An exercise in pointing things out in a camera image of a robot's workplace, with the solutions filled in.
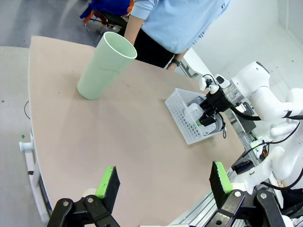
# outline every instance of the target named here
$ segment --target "chair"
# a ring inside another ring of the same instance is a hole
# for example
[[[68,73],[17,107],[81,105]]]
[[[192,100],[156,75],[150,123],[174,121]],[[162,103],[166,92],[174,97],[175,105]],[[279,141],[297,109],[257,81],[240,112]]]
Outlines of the chair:
[[[129,14],[133,6],[134,0],[93,0],[80,18],[84,18],[83,23],[88,33],[89,31],[86,24],[90,20],[100,22],[105,26],[101,29],[96,41],[93,40],[89,33],[94,44],[99,42],[104,33],[104,29],[117,32],[122,27],[126,27],[127,22],[122,16]]]

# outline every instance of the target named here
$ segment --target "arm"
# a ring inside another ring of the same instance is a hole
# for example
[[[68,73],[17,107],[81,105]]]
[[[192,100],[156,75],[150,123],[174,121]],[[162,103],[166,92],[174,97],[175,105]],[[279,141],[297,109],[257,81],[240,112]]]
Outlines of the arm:
[[[181,61],[187,51],[188,51],[188,49],[186,49],[183,53],[175,54],[174,59],[176,59],[178,61]],[[168,67],[166,69],[170,70],[170,71],[174,71],[176,67],[177,67],[177,65],[175,63],[171,62],[171,63],[169,63],[169,65],[168,65]]]
[[[134,45],[134,42],[137,38],[137,35],[139,33],[139,30],[145,20],[134,17],[131,15],[129,17],[127,26],[126,26],[126,31],[124,34],[125,39],[127,39],[132,45]]]
[[[124,37],[134,45],[143,22],[159,0],[135,0]]]

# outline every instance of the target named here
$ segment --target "light green cup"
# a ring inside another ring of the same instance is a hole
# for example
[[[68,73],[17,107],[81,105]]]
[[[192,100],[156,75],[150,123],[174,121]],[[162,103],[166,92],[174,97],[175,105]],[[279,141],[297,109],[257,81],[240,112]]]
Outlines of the light green cup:
[[[136,57],[137,51],[127,39],[105,32],[78,82],[79,93],[87,99],[98,99]]]

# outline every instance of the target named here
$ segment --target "table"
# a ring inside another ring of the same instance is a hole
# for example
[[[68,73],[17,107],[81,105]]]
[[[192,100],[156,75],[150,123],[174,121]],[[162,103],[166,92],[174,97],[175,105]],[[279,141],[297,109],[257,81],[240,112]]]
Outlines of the table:
[[[118,223],[167,225],[210,190],[212,161],[228,169],[243,146],[225,115],[227,139],[218,134],[188,146],[164,101],[176,87],[198,92],[198,82],[143,62],[134,61],[99,100],[83,98],[76,85],[93,52],[32,37],[35,165],[50,204],[64,197],[77,201],[97,187],[106,166],[116,166]]]
[[[181,61],[181,69],[190,78],[200,79],[201,76],[205,74],[210,74],[210,70],[204,64],[204,62],[199,58],[197,53],[190,48],[184,55]]]

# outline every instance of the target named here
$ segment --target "white plastic basket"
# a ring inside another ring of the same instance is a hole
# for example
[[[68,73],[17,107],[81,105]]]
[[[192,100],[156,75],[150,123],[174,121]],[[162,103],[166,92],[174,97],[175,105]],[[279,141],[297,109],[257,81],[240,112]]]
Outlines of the white plastic basket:
[[[184,111],[187,111],[187,104],[191,102],[196,97],[205,97],[204,94],[200,94],[197,92],[191,92],[176,88],[176,90],[170,95],[170,97],[165,101],[166,106],[168,107],[172,117],[174,118],[177,126],[179,127],[186,143],[192,144],[201,140],[205,140],[211,136],[214,136],[218,133],[222,132],[222,129],[215,129],[208,135],[203,135],[201,132],[201,128],[196,124],[192,116],[190,116],[191,120],[188,122],[184,117]],[[220,116],[216,116],[218,122],[222,121]]]

